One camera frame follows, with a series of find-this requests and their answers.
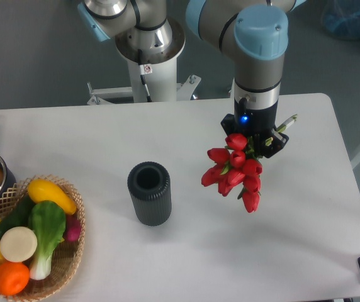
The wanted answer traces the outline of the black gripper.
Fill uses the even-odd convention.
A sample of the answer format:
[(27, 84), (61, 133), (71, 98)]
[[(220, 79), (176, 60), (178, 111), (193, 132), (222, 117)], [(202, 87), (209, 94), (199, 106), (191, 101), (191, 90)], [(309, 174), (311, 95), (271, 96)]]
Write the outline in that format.
[(246, 100), (234, 101), (233, 106), (233, 114), (227, 114), (220, 122), (227, 136), (233, 133), (245, 137), (260, 134), (259, 155), (267, 159), (284, 149), (290, 138), (274, 128), (277, 101), (264, 109), (249, 109)]

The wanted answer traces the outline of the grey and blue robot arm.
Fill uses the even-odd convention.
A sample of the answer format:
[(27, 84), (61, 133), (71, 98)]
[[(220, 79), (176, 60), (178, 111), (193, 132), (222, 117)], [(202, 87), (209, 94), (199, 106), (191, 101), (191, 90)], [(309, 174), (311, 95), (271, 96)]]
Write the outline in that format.
[[(287, 13), (298, 1), (190, 1), (186, 24), (235, 66), (234, 112), (222, 120), (226, 134), (252, 139), (258, 157), (272, 157), (288, 137), (275, 124)], [(127, 61), (137, 103), (177, 99), (177, 58), (185, 46), (182, 26), (165, 1), (81, 1), (83, 22), (99, 41), (113, 40)]]

